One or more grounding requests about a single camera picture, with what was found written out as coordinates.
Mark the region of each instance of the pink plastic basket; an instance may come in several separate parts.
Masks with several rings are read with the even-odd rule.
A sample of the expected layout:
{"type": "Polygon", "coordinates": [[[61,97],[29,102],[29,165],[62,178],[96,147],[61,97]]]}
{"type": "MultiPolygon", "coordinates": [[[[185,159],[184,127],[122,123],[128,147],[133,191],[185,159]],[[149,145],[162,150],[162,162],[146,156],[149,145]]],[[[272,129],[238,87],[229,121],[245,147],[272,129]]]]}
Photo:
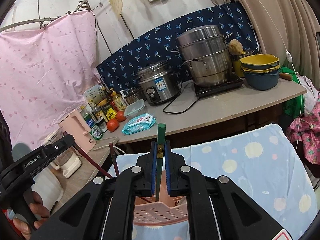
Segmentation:
{"type": "Polygon", "coordinates": [[[133,223],[137,226],[166,226],[188,220],[187,204],[177,206],[182,197],[168,196],[165,171],[162,172],[159,202],[154,197],[145,197],[152,203],[137,204],[134,208],[133,223]]]}

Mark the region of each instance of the light blue tablecloth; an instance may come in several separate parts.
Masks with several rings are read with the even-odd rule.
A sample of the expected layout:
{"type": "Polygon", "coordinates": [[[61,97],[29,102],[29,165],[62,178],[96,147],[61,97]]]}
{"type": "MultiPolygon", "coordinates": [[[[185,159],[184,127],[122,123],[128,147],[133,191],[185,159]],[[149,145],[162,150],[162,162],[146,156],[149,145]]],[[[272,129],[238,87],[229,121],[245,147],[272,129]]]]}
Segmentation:
{"type": "MultiPolygon", "coordinates": [[[[278,125],[200,145],[173,149],[203,175],[227,175],[292,236],[299,239],[317,214],[311,181],[278,125]]],[[[120,155],[120,171],[138,156],[120,155]]],[[[115,176],[113,167],[110,174],[115,176]]],[[[163,227],[134,226],[134,240],[189,240],[188,222],[163,227]]]]}

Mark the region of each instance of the wet wipes package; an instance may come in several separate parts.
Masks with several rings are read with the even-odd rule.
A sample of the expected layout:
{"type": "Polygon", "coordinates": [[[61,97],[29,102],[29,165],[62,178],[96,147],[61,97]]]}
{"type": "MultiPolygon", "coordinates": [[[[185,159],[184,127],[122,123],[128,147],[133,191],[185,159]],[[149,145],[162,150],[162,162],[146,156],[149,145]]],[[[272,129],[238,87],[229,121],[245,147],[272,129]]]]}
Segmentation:
{"type": "Polygon", "coordinates": [[[155,123],[156,123],[156,119],[153,118],[152,115],[142,114],[131,119],[129,122],[127,122],[124,125],[122,132],[125,134],[140,132],[140,131],[149,129],[155,123]]]}

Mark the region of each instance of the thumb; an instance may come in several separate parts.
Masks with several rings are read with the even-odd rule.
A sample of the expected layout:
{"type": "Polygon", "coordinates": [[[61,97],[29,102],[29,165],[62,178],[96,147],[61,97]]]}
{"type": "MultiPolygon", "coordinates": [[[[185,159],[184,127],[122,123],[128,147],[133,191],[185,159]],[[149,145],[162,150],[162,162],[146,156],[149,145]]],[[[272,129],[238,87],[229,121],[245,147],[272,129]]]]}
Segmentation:
{"type": "Polygon", "coordinates": [[[20,219],[14,218],[13,224],[22,234],[28,235],[31,233],[28,224],[25,222],[22,222],[20,219]]]}

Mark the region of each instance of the stacked plastic colander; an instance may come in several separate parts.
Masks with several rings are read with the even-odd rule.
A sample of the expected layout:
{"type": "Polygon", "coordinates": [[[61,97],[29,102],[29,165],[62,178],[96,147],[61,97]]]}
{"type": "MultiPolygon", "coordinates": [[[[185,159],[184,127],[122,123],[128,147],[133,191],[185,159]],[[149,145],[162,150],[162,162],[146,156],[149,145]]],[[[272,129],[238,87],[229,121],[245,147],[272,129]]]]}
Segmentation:
{"type": "Polygon", "coordinates": [[[268,90],[278,84],[279,59],[273,55],[257,54],[240,59],[241,69],[249,86],[268,90]]]}

